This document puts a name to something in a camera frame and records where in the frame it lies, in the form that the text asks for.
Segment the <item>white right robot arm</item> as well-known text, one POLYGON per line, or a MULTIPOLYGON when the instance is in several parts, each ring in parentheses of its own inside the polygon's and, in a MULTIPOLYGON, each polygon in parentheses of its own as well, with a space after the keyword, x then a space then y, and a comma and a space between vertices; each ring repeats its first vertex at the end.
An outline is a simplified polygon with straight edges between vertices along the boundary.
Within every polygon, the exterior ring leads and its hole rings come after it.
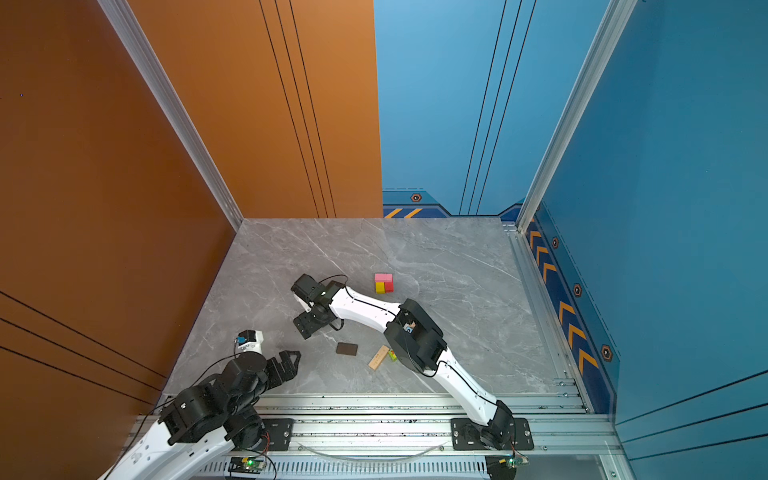
POLYGON ((386 338, 407 369, 435 379, 463 407, 483 445, 509 449, 515 436, 509 407, 484 389, 448 347, 442 329, 415 300, 402 303, 365 296, 329 277, 321 281, 301 275, 291 291, 304 312, 293 323, 303 338, 334 322, 356 322, 386 338))

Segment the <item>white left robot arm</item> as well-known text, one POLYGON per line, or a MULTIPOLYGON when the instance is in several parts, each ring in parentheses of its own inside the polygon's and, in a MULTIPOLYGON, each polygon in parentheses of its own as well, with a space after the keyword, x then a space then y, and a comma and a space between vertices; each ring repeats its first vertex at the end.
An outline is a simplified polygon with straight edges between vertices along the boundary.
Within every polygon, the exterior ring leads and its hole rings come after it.
POLYGON ((142 438, 134 440, 104 479, 190 479, 214 459, 235 450, 256 456, 280 450, 289 434, 273 434, 255 404, 291 380, 301 360, 283 350, 265 358, 255 351, 231 355, 219 373, 200 379, 160 409, 142 438))

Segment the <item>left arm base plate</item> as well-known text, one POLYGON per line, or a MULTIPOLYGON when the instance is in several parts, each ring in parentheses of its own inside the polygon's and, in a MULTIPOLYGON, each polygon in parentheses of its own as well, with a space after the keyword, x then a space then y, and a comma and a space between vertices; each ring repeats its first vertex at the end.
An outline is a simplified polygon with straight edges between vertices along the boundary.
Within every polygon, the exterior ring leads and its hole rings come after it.
POLYGON ((265 418, 262 420, 258 442, 254 445, 257 452, 285 452, 290 448, 293 436, 292 418, 265 418))

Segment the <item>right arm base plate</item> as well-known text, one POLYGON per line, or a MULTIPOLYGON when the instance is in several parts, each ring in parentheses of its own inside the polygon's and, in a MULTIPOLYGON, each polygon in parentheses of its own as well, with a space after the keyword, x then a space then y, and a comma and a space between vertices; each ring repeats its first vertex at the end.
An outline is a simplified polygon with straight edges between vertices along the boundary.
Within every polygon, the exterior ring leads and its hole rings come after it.
MULTIPOLYGON (((496 450, 481 438, 481 427, 467 418, 450 420, 451 445, 455 451, 496 450)), ((503 437, 499 451, 532 451, 535 448, 529 422, 514 418, 509 432, 503 437)))

